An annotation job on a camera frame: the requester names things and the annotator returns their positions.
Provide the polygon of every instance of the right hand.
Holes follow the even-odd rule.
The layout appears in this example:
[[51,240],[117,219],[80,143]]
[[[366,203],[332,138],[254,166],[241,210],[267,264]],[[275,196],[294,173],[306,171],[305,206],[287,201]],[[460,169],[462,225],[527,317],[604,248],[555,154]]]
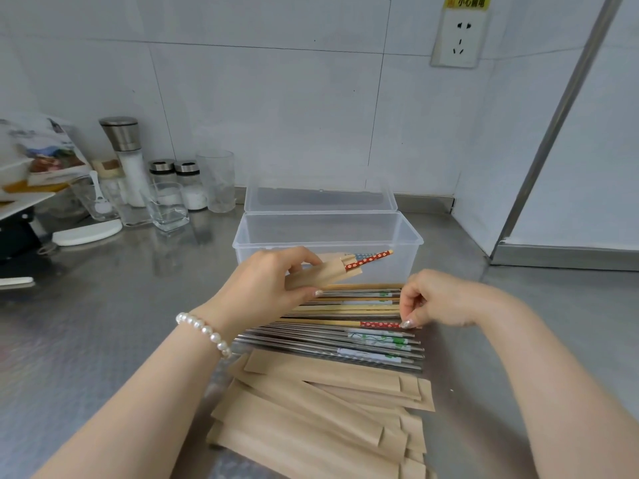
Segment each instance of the right hand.
[[399,298],[402,328],[439,321],[450,326],[476,324],[479,301],[496,289],[450,274],[425,269],[411,275]]

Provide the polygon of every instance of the plastic box lid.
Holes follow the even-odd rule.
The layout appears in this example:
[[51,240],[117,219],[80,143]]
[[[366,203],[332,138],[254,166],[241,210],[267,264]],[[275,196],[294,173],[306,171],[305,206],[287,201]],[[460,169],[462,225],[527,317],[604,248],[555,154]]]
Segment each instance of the plastic box lid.
[[393,213],[395,195],[377,175],[353,172],[341,175],[299,176],[261,172],[249,179],[246,213]]

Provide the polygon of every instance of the glass jar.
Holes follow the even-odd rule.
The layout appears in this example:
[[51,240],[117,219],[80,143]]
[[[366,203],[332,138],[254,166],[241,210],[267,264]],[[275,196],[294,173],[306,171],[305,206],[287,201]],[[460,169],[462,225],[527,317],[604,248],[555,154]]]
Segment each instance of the glass jar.
[[179,161],[175,163],[175,174],[182,188],[182,201],[188,210],[206,208],[206,192],[195,161]]
[[155,160],[149,163],[152,183],[177,183],[173,161]]

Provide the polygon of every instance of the hand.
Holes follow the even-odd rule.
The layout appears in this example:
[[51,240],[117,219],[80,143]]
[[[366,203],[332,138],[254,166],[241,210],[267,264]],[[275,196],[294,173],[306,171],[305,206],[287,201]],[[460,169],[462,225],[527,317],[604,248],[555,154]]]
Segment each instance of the hand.
[[321,264],[306,247],[260,250],[235,269],[214,297],[191,313],[218,328],[227,340],[248,328],[275,321],[319,291],[315,287],[284,289],[286,271],[301,271],[302,262]]
[[425,269],[411,275],[401,291],[401,327],[414,328],[433,320],[450,326],[476,324],[481,316],[480,303],[497,292],[501,291]]

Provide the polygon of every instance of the red patterned chopsticks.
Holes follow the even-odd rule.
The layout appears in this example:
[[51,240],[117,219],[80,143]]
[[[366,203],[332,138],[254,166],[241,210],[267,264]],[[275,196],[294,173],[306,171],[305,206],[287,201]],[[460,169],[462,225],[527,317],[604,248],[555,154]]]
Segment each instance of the red patterned chopsticks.
[[356,267],[359,267],[360,265],[364,265],[364,264],[368,264],[369,262],[372,262],[374,260],[378,260],[382,257],[386,257],[387,255],[390,255],[391,253],[393,253],[392,250],[385,250],[383,252],[379,252],[376,253],[374,255],[370,255],[367,257],[364,257],[361,260],[358,260],[357,262],[353,263],[353,264],[347,264],[344,266],[344,268],[349,271],[350,269],[355,269]]

